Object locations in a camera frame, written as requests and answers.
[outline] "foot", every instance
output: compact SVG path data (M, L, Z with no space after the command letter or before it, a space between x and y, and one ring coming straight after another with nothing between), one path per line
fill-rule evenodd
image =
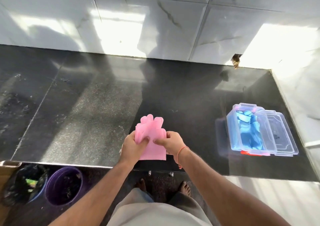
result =
M146 184L144 183L144 179L140 179L139 182L136 183L136 188L139 188L140 190L142 190L143 192L146 192Z
M178 191L186 196L191 196L191 189L185 181L180 184Z

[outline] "orange thread bracelet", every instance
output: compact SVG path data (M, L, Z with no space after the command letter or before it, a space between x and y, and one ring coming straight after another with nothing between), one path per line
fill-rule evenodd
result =
M177 164L179 165L179 169L182 169L182 166L179 164L178 155L179 155L180 151L181 151L182 149L184 149L185 147L187 147L187 146L184 146L184 147L180 148L179 152L177 153Z

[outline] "hand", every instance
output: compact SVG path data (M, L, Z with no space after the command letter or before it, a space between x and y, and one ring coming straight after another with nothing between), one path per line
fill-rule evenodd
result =
M126 163L128 166L133 169L134 165L138 162L143 151L145 150L146 146L149 143L150 138L145 137L141 143L136 144L134 141L134 134L135 131L131 132L125 138L122 148L121 148L121 155L119 159L119 163Z
M167 131L167 138L155 139L153 142L160 146L164 146L167 152L169 152L169 154L174 156L174 161L176 163L178 163L178 157L177 157L178 152L181 150L181 148L186 146L182 138L180 137L179 133L174 131Z

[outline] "black granite countertop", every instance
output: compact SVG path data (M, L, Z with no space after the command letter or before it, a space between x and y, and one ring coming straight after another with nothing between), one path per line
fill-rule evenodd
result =
M0 71L0 160L113 167L153 114L222 175L317 180L269 70L0 45ZM240 102L282 112L299 154L231 151L225 116ZM180 172L170 155L135 169Z

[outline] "bucket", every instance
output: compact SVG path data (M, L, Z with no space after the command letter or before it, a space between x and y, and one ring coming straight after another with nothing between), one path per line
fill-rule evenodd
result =
M80 170L63 167L48 180L46 198L50 204L61 206L80 199L87 189L87 182Z

